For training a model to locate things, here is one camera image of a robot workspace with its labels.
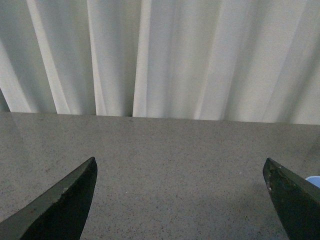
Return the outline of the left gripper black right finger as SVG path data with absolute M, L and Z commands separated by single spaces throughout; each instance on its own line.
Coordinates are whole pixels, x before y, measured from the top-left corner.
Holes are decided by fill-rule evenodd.
M 320 188 L 267 158 L 263 170 L 270 199 L 290 240 L 320 238 Z

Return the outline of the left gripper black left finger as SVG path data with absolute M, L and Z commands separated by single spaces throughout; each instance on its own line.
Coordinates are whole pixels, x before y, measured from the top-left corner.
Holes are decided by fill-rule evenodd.
M 78 240 L 91 207 L 98 167 L 91 157 L 0 223 L 2 240 Z

